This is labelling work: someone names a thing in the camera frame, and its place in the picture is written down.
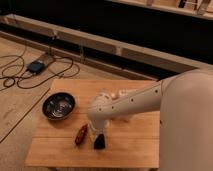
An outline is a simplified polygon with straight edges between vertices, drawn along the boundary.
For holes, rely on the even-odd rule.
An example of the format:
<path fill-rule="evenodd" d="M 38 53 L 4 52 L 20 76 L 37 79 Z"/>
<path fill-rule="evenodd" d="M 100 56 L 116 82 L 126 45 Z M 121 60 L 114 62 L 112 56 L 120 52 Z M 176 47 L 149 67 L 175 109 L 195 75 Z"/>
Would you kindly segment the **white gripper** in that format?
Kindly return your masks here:
<path fill-rule="evenodd" d="M 90 129 L 94 137 L 103 134 L 105 129 L 109 126 L 108 120 L 91 120 Z"/>

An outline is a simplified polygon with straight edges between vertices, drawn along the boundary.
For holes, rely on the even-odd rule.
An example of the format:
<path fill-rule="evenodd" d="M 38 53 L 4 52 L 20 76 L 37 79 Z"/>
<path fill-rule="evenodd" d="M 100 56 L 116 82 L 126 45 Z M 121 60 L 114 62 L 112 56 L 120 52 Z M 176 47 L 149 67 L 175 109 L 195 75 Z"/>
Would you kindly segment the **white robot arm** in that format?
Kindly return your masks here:
<path fill-rule="evenodd" d="M 159 171 L 213 171 L 213 70 L 191 70 L 116 100 L 98 95 L 88 108 L 95 134 L 111 118 L 160 113 Z"/>

